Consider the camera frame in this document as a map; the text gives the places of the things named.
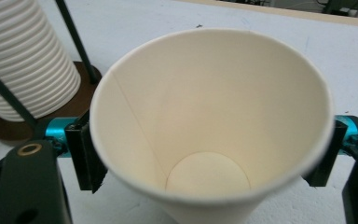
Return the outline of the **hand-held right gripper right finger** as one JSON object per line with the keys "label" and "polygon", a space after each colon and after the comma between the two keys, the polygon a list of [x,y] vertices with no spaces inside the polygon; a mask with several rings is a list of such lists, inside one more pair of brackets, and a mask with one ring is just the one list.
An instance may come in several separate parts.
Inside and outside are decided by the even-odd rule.
{"label": "hand-held right gripper right finger", "polygon": [[348,126],[341,121],[336,121],[334,134],[327,150],[320,162],[302,178],[310,187],[325,187],[331,175],[338,152],[342,148],[342,142],[347,132]]}

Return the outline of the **white paper cup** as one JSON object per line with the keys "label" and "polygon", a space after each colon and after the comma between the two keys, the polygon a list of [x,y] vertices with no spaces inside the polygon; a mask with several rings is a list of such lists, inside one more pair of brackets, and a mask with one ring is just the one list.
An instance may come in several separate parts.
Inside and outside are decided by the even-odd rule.
{"label": "white paper cup", "polygon": [[200,28],[118,60],[89,120],[105,166],[178,224],[241,224],[321,160],[334,105],[297,50],[251,31]]}

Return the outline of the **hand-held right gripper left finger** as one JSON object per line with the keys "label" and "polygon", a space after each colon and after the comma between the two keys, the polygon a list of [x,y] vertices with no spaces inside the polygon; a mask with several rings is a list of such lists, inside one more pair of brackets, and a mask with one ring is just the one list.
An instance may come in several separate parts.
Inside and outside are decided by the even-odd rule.
{"label": "hand-held right gripper left finger", "polygon": [[90,136],[90,112],[85,112],[65,129],[76,178],[81,190],[95,193],[102,185],[107,169],[99,158]]}

